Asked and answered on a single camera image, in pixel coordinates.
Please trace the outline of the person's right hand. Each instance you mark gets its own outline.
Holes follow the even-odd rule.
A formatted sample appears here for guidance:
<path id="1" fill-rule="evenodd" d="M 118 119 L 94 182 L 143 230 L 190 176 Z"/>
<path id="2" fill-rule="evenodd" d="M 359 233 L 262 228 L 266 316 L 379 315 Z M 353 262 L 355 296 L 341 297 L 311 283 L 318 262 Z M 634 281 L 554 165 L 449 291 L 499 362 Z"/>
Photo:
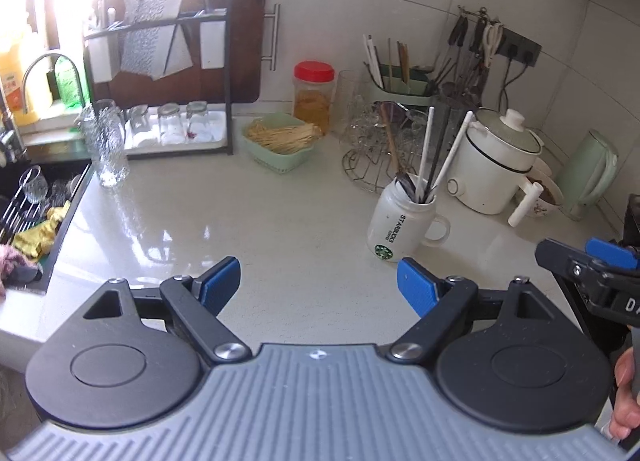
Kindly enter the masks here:
<path id="1" fill-rule="evenodd" d="M 632 347 L 617 359 L 614 375 L 617 392 L 608 430 L 615 439 L 622 441 L 634 429 L 638 429 L 640 424 L 640 408 L 631 392 L 631 383 L 634 380 L 634 349 Z"/>

